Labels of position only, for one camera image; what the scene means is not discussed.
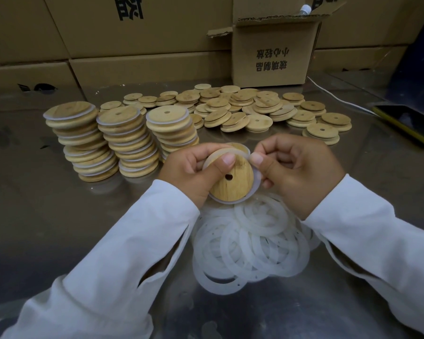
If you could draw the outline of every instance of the stainless steel table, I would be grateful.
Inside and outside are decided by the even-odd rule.
[[[382,101],[331,75],[311,77],[360,106]],[[158,95],[191,89],[195,83],[126,85],[85,94],[99,105],[130,92]],[[333,152],[351,176],[389,200],[400,218],[424,229],[424,147],[310,82],[266,90],[301,92],[308,100],[325,103],[329,112],[349,115],[354,126],[341,134]],[[0,331],[15,320],[25,299],[68,273],[157,176],[155,172],[132,179],[116,174],[102,182],[82,182],[45,125],[43,111],[0,113],[0,319],[8,318],[0,322]],[[198,131],[201,142],[237,141],[250,149],[278,132],[301,134],[285,122],[258,135]],[[154,338],[421,337],[398,323],[366,282],[341,270],[324,245],[312,253],[300,275],[249,283],[230,296],[203,290],[193,276],[191,257],[189,244],[153,304]]]

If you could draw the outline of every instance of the fingernail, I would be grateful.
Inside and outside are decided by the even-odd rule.
[[[260,166],[263,160],[264,160],[264,157],[261,156],[261,154],[257,153],[257,152],[253,152],[249,156],[249,161],[255,166]]]
[[[222,155],[221,159],[225,162],[226,165],[232,165],[236,161],[236,155],[233,153],[225,153]]]

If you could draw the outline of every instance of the hand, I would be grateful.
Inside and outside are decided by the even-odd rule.
[[[218,149],[231,147],[226,144],[204,143],[171,153],[160,171],[159,179],[183,192],[201,208],[212,186],[231,171],[236,156],[225,153],[203,171],[204,161]]]
[[[345,172],[338,160],[320,140],[277,134],[261,141],[250,156],[265,181],[263,186],[279,188],[284,203],[305,220]]]

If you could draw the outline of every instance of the white long-sleeve shirt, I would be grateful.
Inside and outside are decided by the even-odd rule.
[[[25,303],[2,338],[148,338],[149,308],[198,216],[179,189],[155,180],[68,275]],[[386,200],[348,175],[305,224],[323,236],[342,268],[366,279],[389,302],[397,319],[424,333],[423,230],[397,219]],[[167,268],[141,282],[179,239]],[[372,275],[339,260],[330,242]]]

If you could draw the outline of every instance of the smartphone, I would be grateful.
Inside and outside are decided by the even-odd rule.
[[[424,114],[403,105],[378,105],[373,112],[424,143]]]

